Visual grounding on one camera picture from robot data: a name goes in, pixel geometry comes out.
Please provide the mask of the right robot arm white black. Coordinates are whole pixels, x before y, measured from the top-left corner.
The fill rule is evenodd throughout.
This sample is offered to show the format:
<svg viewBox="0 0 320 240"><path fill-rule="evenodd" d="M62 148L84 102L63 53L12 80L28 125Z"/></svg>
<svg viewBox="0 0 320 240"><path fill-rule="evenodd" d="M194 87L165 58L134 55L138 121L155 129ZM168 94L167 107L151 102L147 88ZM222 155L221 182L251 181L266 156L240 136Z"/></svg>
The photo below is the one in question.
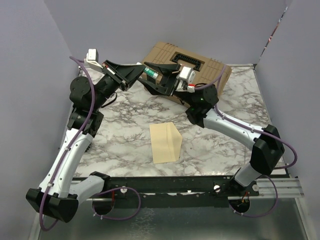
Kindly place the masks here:
<svg viewBox="0 0 320 240"><path fill-rule="evenodd" d="M251 158L232 177L229 189L240 196L262 175L270 175L284 154L279 132L273 125L249 124L218 109L218 90L226 66L210 83L194 83L195 71L178 63L144 63L146 79L140 82L154 96L175 97L187 104L186 116L191 124L218 131L251 150Z"/></svg>

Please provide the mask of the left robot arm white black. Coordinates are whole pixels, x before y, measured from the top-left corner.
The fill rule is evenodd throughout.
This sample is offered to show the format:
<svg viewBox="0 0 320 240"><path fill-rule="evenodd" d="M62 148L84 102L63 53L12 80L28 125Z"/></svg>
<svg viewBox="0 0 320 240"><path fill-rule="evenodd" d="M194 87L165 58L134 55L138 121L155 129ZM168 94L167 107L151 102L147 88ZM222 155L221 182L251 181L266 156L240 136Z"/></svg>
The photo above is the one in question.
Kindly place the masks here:
<svg viewBox="0 0 320 240"><path fill-rule="evenodd" d="M72 185L72 180L103 121L100 109L117 90L128 90L144 69L142 64L105 61L103 76L97 83L93 83L87 70L72 80L69 95L72 111L60 150L44 180L26 193L26 200L40 216L68 223L82 202L94 195L103 198L110 193L110 176L106 174L95 171L76 185Z"/></svg>

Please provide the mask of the green white glue stick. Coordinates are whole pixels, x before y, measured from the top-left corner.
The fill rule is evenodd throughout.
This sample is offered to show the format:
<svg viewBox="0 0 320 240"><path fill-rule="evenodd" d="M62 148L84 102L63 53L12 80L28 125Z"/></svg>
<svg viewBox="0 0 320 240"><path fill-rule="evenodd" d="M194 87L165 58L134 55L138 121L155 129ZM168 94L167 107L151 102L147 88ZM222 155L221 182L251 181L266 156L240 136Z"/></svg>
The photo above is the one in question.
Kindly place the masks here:
<svg viewBox="0 0 320 240"><path fill-rule="evenodd" d="M153 78L153 79L156 79L158 77L158 73L154 70L152 70L151 68L149 67L145 67L144 68L144 72L146 73L147 76Z"/></svg>

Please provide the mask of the cream paper envelope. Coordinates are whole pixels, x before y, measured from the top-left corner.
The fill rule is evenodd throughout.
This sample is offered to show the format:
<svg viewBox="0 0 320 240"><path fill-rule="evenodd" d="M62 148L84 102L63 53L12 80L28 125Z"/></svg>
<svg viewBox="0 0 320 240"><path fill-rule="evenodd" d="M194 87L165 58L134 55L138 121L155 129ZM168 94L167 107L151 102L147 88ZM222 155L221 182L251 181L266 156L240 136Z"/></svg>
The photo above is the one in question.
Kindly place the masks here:
<svg viewBox="0 0 320 240"><path fill-rule="evenodd" d="M154 164L179 160L183 137L173 122L149 125Z"/></svg>

